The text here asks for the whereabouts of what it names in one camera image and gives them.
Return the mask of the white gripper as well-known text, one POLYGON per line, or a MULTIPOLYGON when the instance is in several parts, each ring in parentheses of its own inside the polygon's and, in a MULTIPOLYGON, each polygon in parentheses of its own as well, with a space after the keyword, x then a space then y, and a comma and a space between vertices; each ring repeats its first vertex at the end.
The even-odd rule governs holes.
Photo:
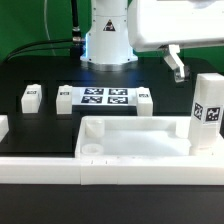
POLYGON ((128 37, 137 52, 166 46, 163 58, 175 82, 188 81, 180 48, 224 45, 224 0, 132 0, 128 37))

